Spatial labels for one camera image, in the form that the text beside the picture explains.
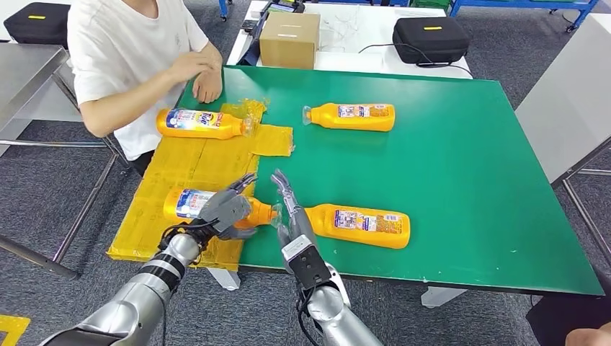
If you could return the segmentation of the person's hand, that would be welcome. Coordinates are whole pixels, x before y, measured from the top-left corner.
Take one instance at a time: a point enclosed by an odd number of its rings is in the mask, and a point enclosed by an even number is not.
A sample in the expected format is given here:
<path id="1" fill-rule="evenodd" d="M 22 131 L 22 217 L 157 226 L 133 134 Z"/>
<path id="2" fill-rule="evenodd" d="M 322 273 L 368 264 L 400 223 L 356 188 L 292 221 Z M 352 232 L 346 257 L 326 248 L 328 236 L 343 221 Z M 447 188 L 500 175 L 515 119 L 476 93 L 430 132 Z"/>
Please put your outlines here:
<path id="1" fill-rule="evenodd" d="M 580 328 L 566 335 L 565 346 L 610 346 L 611 323 L 608 322 L 598 329 Z"/>

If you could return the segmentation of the person's left hand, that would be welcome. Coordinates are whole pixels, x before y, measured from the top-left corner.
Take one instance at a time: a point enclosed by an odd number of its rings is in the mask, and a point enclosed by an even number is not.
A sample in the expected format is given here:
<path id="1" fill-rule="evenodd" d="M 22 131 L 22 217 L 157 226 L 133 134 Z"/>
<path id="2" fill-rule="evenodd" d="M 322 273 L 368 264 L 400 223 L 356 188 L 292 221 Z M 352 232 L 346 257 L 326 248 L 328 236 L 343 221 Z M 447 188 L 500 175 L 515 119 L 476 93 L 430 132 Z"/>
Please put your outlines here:
<path id="1" fill-rule="evenodd" d="M 216 101 L 223 91 L 222 71 L 210 69 L 197 75 L 193 81 L 192 94 L 199 103 Z"/>

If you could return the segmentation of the person's right hand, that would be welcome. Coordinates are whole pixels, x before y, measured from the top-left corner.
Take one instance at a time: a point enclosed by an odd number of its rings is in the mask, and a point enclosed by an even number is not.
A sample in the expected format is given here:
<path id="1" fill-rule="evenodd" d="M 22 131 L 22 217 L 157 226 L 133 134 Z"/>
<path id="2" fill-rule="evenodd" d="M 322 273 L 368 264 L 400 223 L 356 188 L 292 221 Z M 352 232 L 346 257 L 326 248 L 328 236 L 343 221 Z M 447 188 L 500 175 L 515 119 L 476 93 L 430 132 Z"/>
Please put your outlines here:
<path id="1" fill-rule="evenodd" d="M 169 78 L 183 82 L 206 71 L 216 70 L 218 62 L 204 53 L 189 52 L 178 57 L 168 70 Z"/>

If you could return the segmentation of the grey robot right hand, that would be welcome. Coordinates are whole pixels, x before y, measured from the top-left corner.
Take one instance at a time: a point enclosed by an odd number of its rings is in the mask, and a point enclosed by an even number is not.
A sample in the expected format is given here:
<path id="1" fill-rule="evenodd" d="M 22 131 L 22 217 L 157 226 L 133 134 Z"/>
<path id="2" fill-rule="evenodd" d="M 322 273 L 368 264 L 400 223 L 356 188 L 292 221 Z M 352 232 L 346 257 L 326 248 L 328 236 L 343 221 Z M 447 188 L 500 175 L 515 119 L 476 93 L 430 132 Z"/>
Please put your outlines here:
<path id="1" fill-rule="evenodd" d="M 271 222 L 277 230 L 280 247 L 283 248 L 302 235 L 306 236 L 317 247 L 316 235 L 313 232 L 310 219 L 305 208 L 298 203 L 288 178 L 280 169 L 276 169 L 271 176 L 271 180 L 277 185 L 277 192 L 282 199 L 282 204 L 276 204 L 272 207 L 272 210 L 276 211 L 277 214 Z"/>

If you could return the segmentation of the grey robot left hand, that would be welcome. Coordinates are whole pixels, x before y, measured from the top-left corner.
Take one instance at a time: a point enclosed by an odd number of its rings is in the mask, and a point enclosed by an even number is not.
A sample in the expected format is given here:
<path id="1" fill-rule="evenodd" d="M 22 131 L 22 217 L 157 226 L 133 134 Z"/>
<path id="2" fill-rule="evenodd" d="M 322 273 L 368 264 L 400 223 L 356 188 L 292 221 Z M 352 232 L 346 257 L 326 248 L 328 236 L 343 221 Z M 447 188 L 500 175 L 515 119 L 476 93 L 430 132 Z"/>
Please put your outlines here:
<path id="1" fill-rule="evenodd" d="M 242 192 L 256 179 L 255 173 L 247 173 L 216 192 L 202 207 L 196 221 L 206 225 L 207 232 L 221 240 L 251 238 L 257 232 L 254 227 L 239 229 L 235 224 L 252 212 L 252 206 Z"/>

